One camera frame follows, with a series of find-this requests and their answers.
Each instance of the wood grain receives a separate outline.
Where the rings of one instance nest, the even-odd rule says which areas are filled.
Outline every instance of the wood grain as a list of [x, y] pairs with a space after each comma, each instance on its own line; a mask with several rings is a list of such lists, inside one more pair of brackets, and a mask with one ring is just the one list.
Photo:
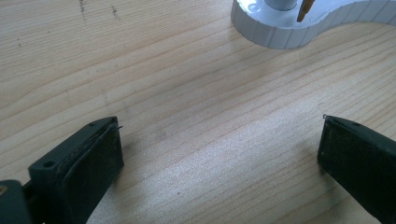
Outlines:
[[125, 168], [89, 223], [377, 223], [316, 162], [323, 114], [396, 139], [396, 29], [294, 50], [232, 1], [0, 2], [0, 178], [118, 116]]

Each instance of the scratch on wood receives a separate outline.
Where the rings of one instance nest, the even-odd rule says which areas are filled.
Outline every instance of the scratch on wood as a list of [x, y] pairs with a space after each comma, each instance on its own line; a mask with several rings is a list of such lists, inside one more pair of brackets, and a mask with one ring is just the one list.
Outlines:
[[85, 23], [87, 23], [87, 20], [85, 19], [85, 0], [78, 0], [79, 1], [79, 8], [81, 11], [82, 19], [84, 20]]
[[116, 9], [115, 7], [111, 7], [111, 9], [113, 9], [114, 20], [120, 21], [121, 18], [120, 18], [119, 15], [117, 14], [117, 9]]

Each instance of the white plastic object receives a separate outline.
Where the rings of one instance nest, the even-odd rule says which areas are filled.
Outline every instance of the white plastic object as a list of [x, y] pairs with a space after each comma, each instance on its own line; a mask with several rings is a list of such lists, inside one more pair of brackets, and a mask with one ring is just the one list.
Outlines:
[[233, 25], [246, 39], [271, 49], [298, 48], [347, 22], [396, 26], [396, 0], [316, 0], [302, 22], [297, 22], [297, 17], [303, 0], [294, 0], [295, 7], [290, 6], [292, 2], [233, 0]]

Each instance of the gray cylinder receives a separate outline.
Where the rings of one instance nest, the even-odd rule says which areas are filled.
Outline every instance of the gray cylinder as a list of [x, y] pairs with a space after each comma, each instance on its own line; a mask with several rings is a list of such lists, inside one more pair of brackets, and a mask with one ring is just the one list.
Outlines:
[[296, 7], [297, 0], [265, 0], [265, 3], [273, 9], [287, 11]]

